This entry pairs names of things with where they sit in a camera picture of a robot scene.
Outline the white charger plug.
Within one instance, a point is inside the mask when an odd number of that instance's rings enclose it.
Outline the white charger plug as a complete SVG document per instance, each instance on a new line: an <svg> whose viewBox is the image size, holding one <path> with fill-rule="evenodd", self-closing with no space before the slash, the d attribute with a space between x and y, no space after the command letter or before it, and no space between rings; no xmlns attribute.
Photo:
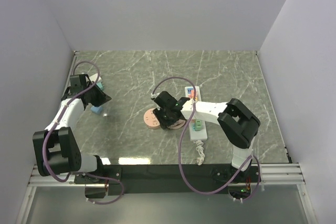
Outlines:
<svg viewBox="0 0 336 224"><path fill-rule="evenodd" d="M98 83L102 82L102 78L100 76L98 77L97 73L89 76L89 79L90 79L91 82L95 82L96 80L98 80L97 81Z"/></svg>

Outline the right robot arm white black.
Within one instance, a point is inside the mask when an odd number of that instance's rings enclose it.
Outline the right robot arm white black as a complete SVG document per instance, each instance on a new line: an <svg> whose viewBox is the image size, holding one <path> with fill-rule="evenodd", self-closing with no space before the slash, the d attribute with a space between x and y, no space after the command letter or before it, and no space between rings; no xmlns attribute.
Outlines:
<svg viewBox="0 0 336 224"><path fill-rule="evenodd" d="M177 100L166 91L153 95L151 99L158 106L154 115L163 129L178 120L200 120L219 125L233 145L232 179L241 182L249 175L251 161L243 162L252 156L260 120L240 100L232 98L221 103L194 101L187 97Z"/></svg>

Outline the blue charger plug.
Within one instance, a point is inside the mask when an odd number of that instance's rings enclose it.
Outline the blue charger plug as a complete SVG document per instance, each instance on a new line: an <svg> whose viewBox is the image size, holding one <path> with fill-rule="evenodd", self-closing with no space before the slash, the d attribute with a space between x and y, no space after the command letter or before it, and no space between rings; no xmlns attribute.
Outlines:
<svg viewBox="0 0 336 224"><path fill-rule="evenodd" d="M94 114L101 114L102 110L103 110L103 107L102 106L92 106L90 108L90 110L94 113Z"/></svg>

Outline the white multicolour power strip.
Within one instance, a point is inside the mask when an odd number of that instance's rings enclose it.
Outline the white multicolour power strip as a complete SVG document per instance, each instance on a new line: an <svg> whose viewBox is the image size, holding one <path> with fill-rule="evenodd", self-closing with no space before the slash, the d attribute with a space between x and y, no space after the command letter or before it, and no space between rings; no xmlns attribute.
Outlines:
<svg viewBox="0 0 336 224"><path fill-rule="evenodd" d="M185 87L185 95L192 99L194 97L194 89L192 86ZM207 130L204 121L192 119L189 124L190 130L190 140L192 142L196 141L206 141L207 140Z"/></svg>

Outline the round pink power socket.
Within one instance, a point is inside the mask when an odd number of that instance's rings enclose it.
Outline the round pink power socket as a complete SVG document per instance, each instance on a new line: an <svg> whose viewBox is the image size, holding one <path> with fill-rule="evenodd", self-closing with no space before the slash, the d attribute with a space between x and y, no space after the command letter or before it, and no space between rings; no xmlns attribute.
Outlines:
<svg viewBox="0 0 336 224"><path fill-rule="evenodd" d="M160 123L153 113L154 109L149 109L144 113L143 120L146 126L150 129L159 129Z"/></svg>

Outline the teal charger plug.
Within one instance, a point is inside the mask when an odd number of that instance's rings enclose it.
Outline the teal charger plug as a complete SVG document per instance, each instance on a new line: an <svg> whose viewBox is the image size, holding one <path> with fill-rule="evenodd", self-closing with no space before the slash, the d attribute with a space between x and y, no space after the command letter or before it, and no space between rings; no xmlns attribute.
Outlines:
<svg viewBox="0 0 336 224"><path fill-rule="evenodd" d="M97 86L98 86L101 90L104 90L104 85L102 84L102 82L97 82Z"/></svg>

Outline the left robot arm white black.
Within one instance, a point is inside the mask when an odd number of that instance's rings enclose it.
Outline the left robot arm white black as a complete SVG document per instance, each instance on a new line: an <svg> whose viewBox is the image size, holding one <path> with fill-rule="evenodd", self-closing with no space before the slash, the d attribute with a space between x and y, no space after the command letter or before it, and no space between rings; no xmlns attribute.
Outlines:
<svg viewBox="0 0 336 224"><path fill-rule="evenodd" d="M60 108L52 122L33 135L33 146L41 176L52 176L64 183L72 173L86 173L91 182L104 179L105 170L99 166L99 157L81 154L73 130L86 107L99 107L111 97L87 74L70 76L70 86L61 98Z"/></svg>

